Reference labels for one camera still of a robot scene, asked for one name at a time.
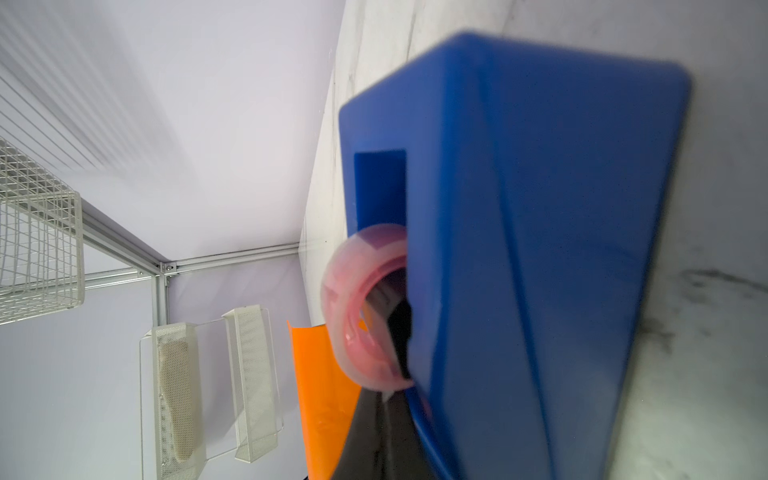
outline aluminum frame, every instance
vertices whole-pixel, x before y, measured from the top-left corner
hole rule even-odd
[[[120,235],[106,223],[101,222],[96,216],[87,212],[85,208],[83,209],[83,240],[87,245],[130,267],[86,274],[85,289],[93,290],[106,286],[150,280],[152,282],[152,320],[154,326],[168,324],[168,284],[174,276],[219,266],[256,262],[299,253],[299,244],[296,242],[187,258],[175,262],[163,262],[141,246]]]

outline white ceiling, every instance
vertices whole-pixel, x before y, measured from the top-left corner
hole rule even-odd
[[[34,3],[0,136],[171,260],[298,241],[344,0]]]

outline wire mesh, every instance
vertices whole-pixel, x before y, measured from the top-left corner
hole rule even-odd
[[[196,480],[206,461],[194,326],[152,329],[157,480]]]
[[[0,324],[84,299],[80,195],[0,137]]]

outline pink tape roll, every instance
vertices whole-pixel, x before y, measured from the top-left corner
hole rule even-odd
[[[344,373],[367,389],[388,392],[413,386],[400,371],[386,318],[366,305],[378,282],[406,267],[407,252],[404,227],[374,225],[342,243],[323,276],[320,302],[333,354]]]

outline gray stain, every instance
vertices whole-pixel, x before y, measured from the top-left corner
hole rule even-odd
[[[509,25],[511,25],[512,22],[515,20],[515,7],[517,6],[517,4],[518,4],[517,0],[514,0],[513,2],[509,2],[509,10],[507,11],[507,16],[502,26],[502,35],[506,33],[507,28],[509,28]]]
[[[657,343],[667,355],[672,354],[672,341],[675,333],[667,330],[667,327],[659,319],[652,316],[644,317],[637,327],[637,334]]]
[[[709,303],[709,298],[701,290],[684,290],[681,295],[691,303]]]
[[[413,43],[413,29],[416,26],[416,17],[424,10],[424,1],[417,0],[413,3],[413,13],[411,14],[411,28],[408,30],[408,46],[406,47],[406,61],[411,59],[411,44]]]
[[[706,286],[706,280],[719,280],[726,283],[732,283],[733,285],[746,287],[748,291],[743,295],[745,298],[752,298],[752,294],[755,292],[768,293],[768,285],[764,283],[725,273],[716,268],[683,270],[680,272],[680,276],[683,280],[688,282],[689,285],[695,286],[696,288]]]

